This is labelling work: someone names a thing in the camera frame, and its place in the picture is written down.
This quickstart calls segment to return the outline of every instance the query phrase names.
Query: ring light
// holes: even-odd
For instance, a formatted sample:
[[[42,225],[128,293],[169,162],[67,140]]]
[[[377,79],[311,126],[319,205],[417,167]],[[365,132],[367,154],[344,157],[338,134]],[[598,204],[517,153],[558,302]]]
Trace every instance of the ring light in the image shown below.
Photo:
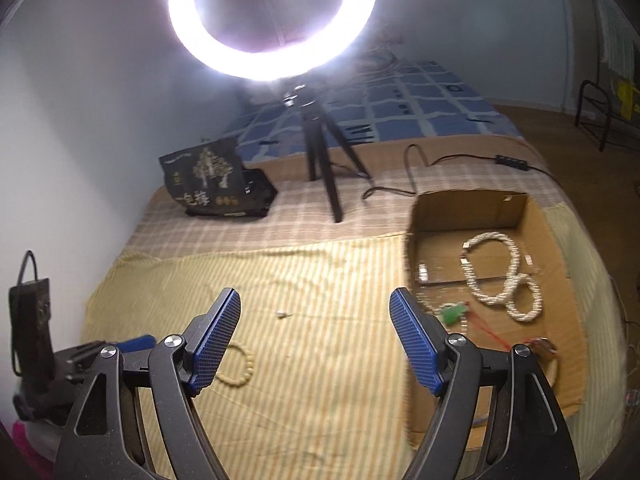
[[[323,30],[272,52],[242,52],[215,40],[202,25],[195,0],[169,0],[169,17],[178,39],[205,65],[237,77],[272,81],[300,75],[342,53],[364,28],[375,1],[342,0]]]

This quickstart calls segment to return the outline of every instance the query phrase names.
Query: blue gripper pad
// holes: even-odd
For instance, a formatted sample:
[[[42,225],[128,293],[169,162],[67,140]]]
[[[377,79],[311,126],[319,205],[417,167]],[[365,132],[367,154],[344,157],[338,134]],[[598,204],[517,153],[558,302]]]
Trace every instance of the blue gripper pad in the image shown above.
[[[438,371],[438,354],[411,305],[398,289],[391,293],[389,315],[418,382],[438,396],[444,386]]]
[[[193,353],[193,367],[189,380],[189,388],[193,395],[199,394],[201,389],[212,383],[239,319],[240,294],[233,290],[218,309],[216,317]]]

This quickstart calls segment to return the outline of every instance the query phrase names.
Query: brown floor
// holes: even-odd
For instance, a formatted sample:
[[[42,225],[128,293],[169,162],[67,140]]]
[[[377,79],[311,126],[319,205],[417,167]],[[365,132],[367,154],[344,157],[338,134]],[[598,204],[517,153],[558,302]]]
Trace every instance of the brown floor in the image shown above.
[[[573,118],[556,112],[497,106],[545,157],[590,232],[610,275],[618,284],[628,319],[640,323],[636,287],[640,272],[640,153],[614,146],[598,151],[596,140],[575,128]],[[629,339],[640,342],[640,327],[629,325]],[[628,369],[636,366],[633,354]],[[629,377],[640,383],[640,370]]]

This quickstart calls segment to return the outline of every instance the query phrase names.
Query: small white object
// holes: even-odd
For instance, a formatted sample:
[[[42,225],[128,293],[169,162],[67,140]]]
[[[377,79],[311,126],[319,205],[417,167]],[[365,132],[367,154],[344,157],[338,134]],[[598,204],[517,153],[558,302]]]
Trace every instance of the small white object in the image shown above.
[[[427,270],[427,266],[425,264],[418,265],[418,283],[421,285],[426,285],[429,283],[429,271]]]
[[[213,38],[202,25],[195,0],[169,0],[178,39],[194,57],[225,74],[273,81],[303,74],[341,54],[369,20],[376,0],[342,0],[329,24],[302,43],[271,52],[242,52]]]
[[[465,273],[466,284],[471,289],[471,293],[476,300],[489,306],[504,305],[507,309],[507,313],[514,320],[519,322],[529,322],[536,319],[542,312],[542,293],[535,280],[528,274],[518,274],[518,268],[520,267],[520,253],[515,242],[511,240],[507,235],[499,232],[487,232],[482,233],[471,238],[463,244],[463,256],[466,256],[467,252],[474,246],[487,241],[487,240],[499,240],[504,243],[509,252],[511,253],[511,261],[507,270],[507,279],[504,282],[504,289],[497,296],[488,296],[478,286],[476,282],[476,275],[474,273],[473,265],[465,257],[460,258],[462,264],[462,270]],[[516,289],[523,283],[529,287],[531,295],[533,296],[532,309],[526,314],[521,313],[515,307],[513,303],[513,295]]]

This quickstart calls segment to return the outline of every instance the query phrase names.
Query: tree graphic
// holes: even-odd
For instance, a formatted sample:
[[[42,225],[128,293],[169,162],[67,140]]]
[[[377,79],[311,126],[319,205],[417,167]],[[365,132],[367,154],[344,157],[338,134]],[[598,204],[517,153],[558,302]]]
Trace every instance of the tree graphic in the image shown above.
[[[200,155],[200,160],[197,161],[196,165],[193,167],[193,174],[202,179],[202,185],[205,187],[209,187],[207,183],[207,167],[202,160],[202,154]]]
[[[216,177],[220,177],[220,183],[218,185],[227,188],[228,178],[232,171],[233,166],[221,156],[217,156],[209,148],[202,150],[200,158],[193,167],[193,174],[202,179],[202,185],[205,188],[209,187],[207,179]]]

